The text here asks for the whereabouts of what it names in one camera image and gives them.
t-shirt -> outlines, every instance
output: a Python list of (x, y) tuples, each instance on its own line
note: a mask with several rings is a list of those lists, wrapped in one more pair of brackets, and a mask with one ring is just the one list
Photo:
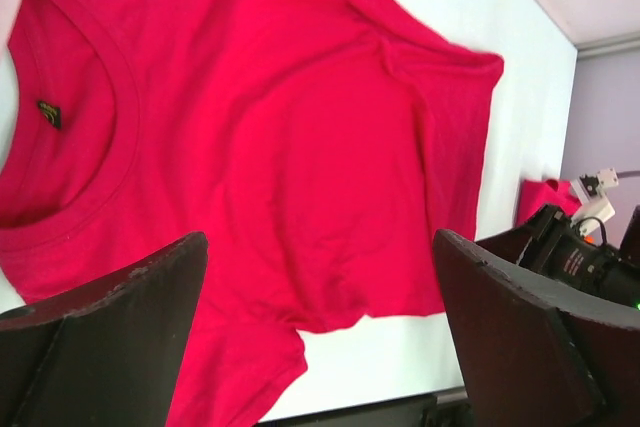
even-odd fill
[(431, 240), (474, 236), (500, 57), (393, 0), (24, 0), (9, 48), (0, 265), (28, 302), (209, 239), (168, 425), (257, 422), (297, 330), (443, 311)]

